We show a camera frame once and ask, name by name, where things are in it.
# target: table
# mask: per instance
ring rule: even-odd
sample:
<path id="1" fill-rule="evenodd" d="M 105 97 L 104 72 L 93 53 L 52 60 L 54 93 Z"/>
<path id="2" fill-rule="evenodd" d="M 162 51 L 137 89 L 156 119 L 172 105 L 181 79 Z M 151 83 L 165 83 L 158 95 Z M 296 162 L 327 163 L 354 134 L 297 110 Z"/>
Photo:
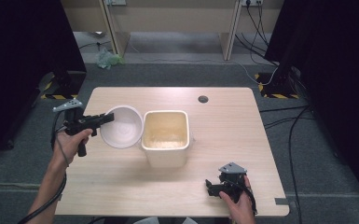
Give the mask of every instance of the table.
<path id="1" fill-rule="evenodd" d="M 200 96 L 208 102 L 199 102 Z M 96 88 L 85 115 L 131 105 L 188 113 L 193 136 L 187 164 L 151 168 L 140 144 L 108 146 L 100 133 L 87 143 L 88 155 L 75 158 L 57 215 L 118 217 L 227 217 L 223 200 L 211 197 L 205 179 L 218 184 L 218 168 L 233 161 L 248 170 L 258 216 L 286 216 L 287 204 L 255 97 L 248 88 Z"/>

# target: plastic bag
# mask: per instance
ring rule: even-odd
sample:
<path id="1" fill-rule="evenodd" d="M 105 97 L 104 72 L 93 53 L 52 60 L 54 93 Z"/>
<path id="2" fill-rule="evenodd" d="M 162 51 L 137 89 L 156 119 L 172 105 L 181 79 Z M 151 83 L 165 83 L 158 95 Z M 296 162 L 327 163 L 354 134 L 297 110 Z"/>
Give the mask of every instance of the plastic bag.
<path id="1" fill-rule="evenodd" d="M 113 54 L 107 51 L 106 48 L 100 50 L 96 56 L 96 61 L 99 67 L 106 69 L 110 69 L 112 65 L 116 65 L 118 63 L 124 64 L 124 59 L 120 55 Z"/>

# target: light wood table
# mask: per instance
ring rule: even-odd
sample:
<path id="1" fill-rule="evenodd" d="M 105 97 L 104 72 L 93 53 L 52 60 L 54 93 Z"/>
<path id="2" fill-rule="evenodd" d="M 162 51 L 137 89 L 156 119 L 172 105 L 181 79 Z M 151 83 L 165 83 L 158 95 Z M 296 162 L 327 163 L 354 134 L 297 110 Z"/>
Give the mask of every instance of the light wood table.
<path id="1" fill-rule="evenodd" d="M 208 103 L 198 98 L 205 95 Z M 223 200 L 208 195 L 205 179 L 219 184 L 218 168 L 233 161 L 248 170 L 258 216 L 286 216 L 288 205 L 255 97 L 248 88 L 96 88 L 85 115 L 116 105 L 188 113 L 194 137 L 187 164 L 151 168 L 140 144 L 116 149 L 100 133 L 75 158 L 57 215 L 118 217 L 227 217 Z"/>

